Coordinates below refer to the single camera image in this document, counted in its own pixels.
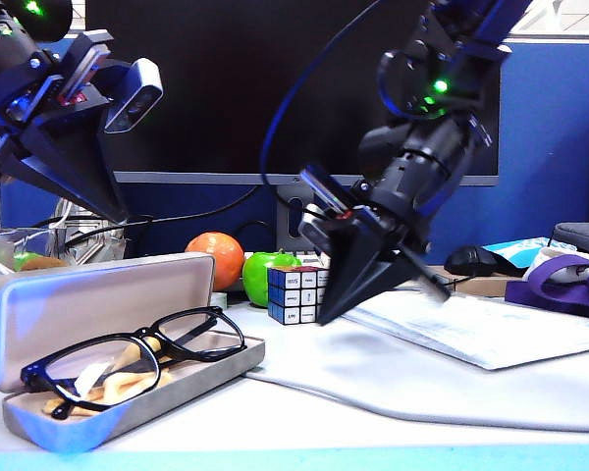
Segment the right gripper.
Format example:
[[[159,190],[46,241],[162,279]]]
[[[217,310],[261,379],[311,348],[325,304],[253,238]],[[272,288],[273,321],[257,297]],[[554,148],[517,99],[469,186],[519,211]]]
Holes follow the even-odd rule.
[[[350,190],[318,166],[308,166],[300,176],[327,205],[308,204],[298,226],[313,246],[331,254],[318,324],[327,325],[407,281],[408,267],[411,278],[436,301],[451,297],[414,252],[425,254],[431,248],[431,217],[424,206],[431,195],[429,163],[391,163],[379,179],[360,180]]]

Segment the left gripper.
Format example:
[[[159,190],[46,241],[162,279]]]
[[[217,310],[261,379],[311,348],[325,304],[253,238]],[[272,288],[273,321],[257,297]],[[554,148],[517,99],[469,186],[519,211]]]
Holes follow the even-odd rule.
[[[98,140],[109,100],[91,83],[109,55],[105,29],[80,33],[63,56],[26,29],[0,29],[0,175],[68,199],[107,220],[128,218]]]

